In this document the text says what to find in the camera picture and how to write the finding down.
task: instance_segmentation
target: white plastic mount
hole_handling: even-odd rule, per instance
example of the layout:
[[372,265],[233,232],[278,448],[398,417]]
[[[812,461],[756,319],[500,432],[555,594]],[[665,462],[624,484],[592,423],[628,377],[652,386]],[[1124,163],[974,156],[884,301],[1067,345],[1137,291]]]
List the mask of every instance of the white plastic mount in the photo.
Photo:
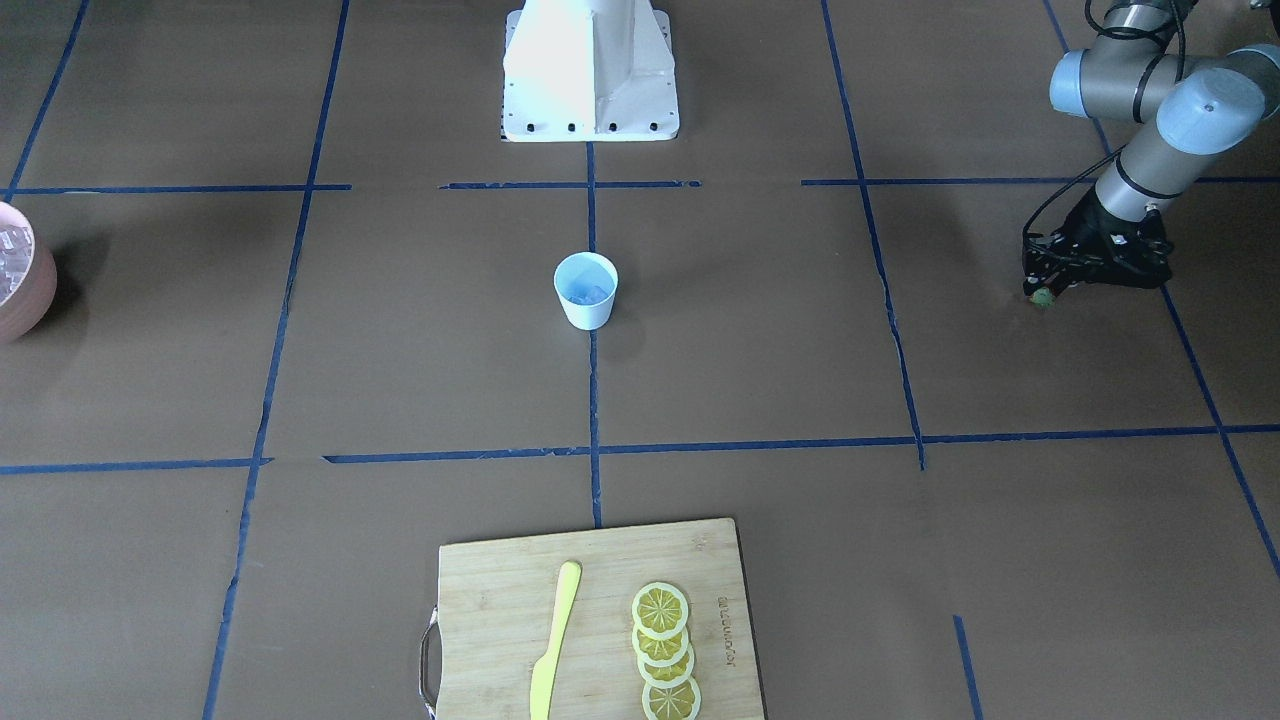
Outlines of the white plastic mount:
[[671,19],[649,0],[526,0],[507,17],[502,135],[653,141],[680,131]]

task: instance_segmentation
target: plastic cup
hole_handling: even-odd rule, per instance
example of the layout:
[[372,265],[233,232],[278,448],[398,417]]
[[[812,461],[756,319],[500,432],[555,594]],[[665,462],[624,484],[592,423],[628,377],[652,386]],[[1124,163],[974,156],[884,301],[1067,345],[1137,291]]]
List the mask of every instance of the plastic cup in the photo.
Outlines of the plastic cup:
[[26,215],[12,205],[0,202],[0,227],[3,225],[26,229],[32,238],[32,251],[31,265],[13,293],[5,297],[5,292],[0,291],[0,345],[33,328],[45,316],[54,301],[54,291],[58,290],[54,255],[36,237]]
[[618,269],[604,255],[575,252],[556,268],[556,293],[571,325],[594,331],[609,320]]

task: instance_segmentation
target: light blue joint cap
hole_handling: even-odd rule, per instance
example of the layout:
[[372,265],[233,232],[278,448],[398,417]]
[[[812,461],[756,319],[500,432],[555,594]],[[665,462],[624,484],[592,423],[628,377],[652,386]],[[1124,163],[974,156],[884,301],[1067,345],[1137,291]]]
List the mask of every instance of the light blue joint cap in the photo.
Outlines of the light blue joint cap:
[[1080,63],[1084,50],[1071,50],[1057,61],[1053,78],[1048,81],[1048,101],[1059,113],[1088,118],[1084,111],[1084,96],[1080,94]]
[[1165,142],[1190,155],[1217,155],[1257,127],[1266,111],[1262,88],[1235,70],[1210,68],[1192,73],[1156,111]]
[[[1235,55],[1236,53],[1257,53],[1258,55],[1265,56],[1267,60],[1271,60],[1271,64],[1275,65],[1277,70],[1280,70],[1280,47],[1276,47],[1275,45],[1266,45],[1262,42],[1257,45],[1245,45],[1239,50],[1228,53],[1228,55]],[[1280,104],[1277,104],[1276,108],[1271,110],[1271,115],[1267,117],[1270,118],[1276,113],[1280,113]]]

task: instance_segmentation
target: citrus slice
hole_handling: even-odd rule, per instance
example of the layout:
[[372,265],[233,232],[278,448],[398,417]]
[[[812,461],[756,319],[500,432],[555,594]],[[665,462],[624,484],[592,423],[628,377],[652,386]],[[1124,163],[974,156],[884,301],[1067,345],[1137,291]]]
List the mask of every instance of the citrus slice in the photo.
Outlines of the citrus slice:
[[673,688],[646,684],[640,702],[649,720],[694,720],[703,706],[703,692],[692,678]]
[[667,667],[685,656],[685,651],[689,648],[689,628],[664,641],[655,641],[644,634],[640,628],[632,628],[631,647],[636,651],[636,657],[644,660],[646,665]]
[[671,639],[689,621],[689,600],[671,583],[649,583],[631,601],[636,628],[655,641]]
[[671,689],[694,674],[694,647],[689,646],[689,650],[680,656],[680,660],[664,667],[649,665],[644,661],[644,657],[636,657],[636,669],[640,670],[640,676],[644,678],[645,683],[658,689]]

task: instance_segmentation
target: black band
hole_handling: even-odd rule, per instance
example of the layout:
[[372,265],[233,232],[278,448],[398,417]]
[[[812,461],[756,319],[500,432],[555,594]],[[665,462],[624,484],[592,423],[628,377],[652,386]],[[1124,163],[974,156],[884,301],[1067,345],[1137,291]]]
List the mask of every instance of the black band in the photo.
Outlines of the black band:
[[1125,184],[1146,195],[1147,197],[1155,197],[1156,200],[1172,200],[1179,195],[1181,195],[1181,192],[1176,195],[1165,195],[1164,192],[1156,192],[1155,190],[1147,190],[1146,187],[1142,187],[1140,184],[1134,182],[1132,177],[1129,177],[1129,173],[1124,172],[1124,164],[1120,163],[1120,158],[1116,158],[1116,172],[1120,173],[1120,179],[1123,179]]
[[1133,122],[1142,124],[1142,96],[1147,92],[1147,81],[1151,79],[1151,73],[1156,72],[1156,65],[1164,60],[1164,55],[1156,55],[1147,63],[1147,69],[1142,70],[1142,79],[1138,81],[1138,90],[1133,94]]

